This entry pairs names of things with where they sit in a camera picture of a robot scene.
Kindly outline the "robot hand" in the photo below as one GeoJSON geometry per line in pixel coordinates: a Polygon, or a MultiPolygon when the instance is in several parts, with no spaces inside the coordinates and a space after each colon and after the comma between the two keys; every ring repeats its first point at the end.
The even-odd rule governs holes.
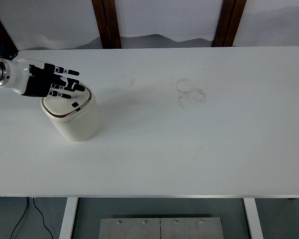
{"type": "Polygon", "coordinates": [[[5,87],[27,97],[72,98],[75,92],[84,92],[85,87],[75,76],[79,72],[47,62],[28,59],[8,61],[5,87]]]}

